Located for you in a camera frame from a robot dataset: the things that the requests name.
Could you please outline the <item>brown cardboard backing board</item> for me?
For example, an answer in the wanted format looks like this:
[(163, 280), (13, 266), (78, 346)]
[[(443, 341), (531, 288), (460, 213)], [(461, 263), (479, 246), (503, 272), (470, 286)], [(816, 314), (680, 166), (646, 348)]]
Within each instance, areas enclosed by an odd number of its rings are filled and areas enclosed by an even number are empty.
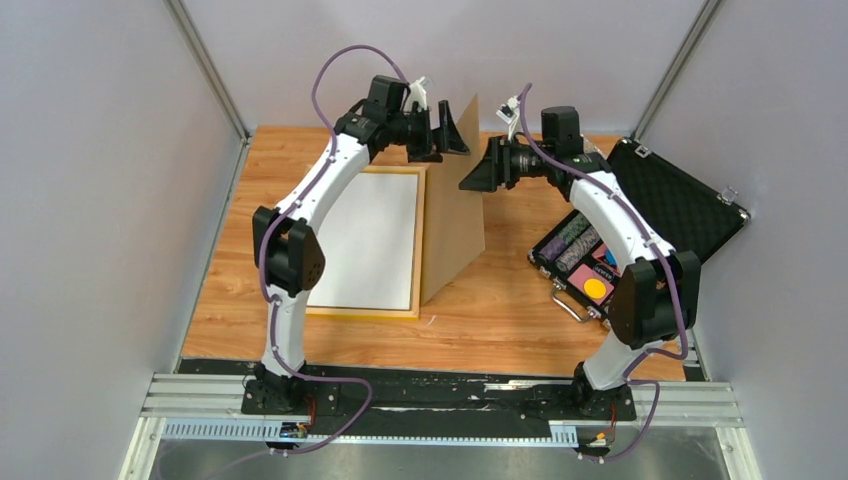
[(479, 98), (456, 121), (467, 155), (444, 154), (427, 167), (420, 300), (429, 303), (485, 249), (483, 198), (459, 188), (482, 159)]

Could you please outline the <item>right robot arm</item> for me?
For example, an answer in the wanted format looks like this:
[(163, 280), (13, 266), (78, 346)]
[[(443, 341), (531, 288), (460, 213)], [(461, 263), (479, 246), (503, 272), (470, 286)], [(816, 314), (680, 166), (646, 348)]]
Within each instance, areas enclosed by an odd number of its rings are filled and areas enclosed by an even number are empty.
[(521, 178), (545, 178), (609, 248), (620, 275), (604, 342), (575, 368), (570, 384), (544, 392), (529, 410), (545, 420), (609, 420), (619, 411), (630, 416), (624, 402), (633, 372), (652, 354), (669, 356), (663, 344), (684, 338), (695, 319), (701, 262), (663, 239), (627, 198), (606, 158), (585, 150), (575, 108), (544, 109), (540, 141), (528, 134), (523, 109), (518, 98), (500, 106), (508, 132), (489, 139), (460, 189), (494, 192)]

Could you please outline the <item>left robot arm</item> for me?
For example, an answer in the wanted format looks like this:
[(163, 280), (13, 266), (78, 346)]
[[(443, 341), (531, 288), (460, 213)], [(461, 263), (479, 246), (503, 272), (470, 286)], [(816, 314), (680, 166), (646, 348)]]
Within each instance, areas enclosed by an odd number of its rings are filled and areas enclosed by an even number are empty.
[(467, 156), (446, 100), (430, 107), (424, 79), (375, 76), (368, 94), (327, 125), (328, 144), (296, 188), (275, 207), (252, 217), (254, 261), (268, 304), (266, 346), (247, 396), (282, 413), (298, 411), (314, 377), (303, 373), (307, 301), (325, 271), (318, 232), (354, 178), (389, 146), (410, 162), (439, 163)]

